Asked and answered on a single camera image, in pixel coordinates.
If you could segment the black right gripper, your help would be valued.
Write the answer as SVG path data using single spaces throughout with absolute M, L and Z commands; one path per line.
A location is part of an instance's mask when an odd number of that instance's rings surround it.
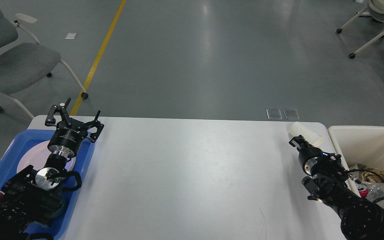
M 289 144 L 298 150 L 298 160 L 304 173 L 313 176 L 319 172 L 323 156 L 321 149 L 310 144 L 303 135 L 293 137 Z

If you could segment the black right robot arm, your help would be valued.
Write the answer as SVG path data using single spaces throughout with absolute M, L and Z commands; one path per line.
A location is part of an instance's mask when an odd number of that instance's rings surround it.
M 320 201 L 340 217 L 340 229 L 348 240 L 384 240 L 384 209 L 352 192 L 346 180 L 352 171 L 341 164 L 341 155 L 317 148 L 302 135 L 293 137 L 289 144 L 298 152 L 298 160 L 306 174 L 302 184 L 309 200 Z

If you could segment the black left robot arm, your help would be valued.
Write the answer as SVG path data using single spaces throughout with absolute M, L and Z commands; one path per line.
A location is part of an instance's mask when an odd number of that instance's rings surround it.
M 50 233 L 26 233 L 32 222 L 50 225 L 53 215 L 63 207 L 63 193 L 79 190 L 81 174 L 67 170 L 66 165 L 77 156 L 85 139 L 95 143 L 104 129 L 99 121 L 101 111 L 89 122 L 69 116 L 66 111 L 70 98 L 64 104 L 53 105 L 45 125 L 56 128 L 47 146 L 50 154 L 44 166 L 35 170 L 26 166 L 6 181 L 0 200 L 0 240 L 53 240 Z

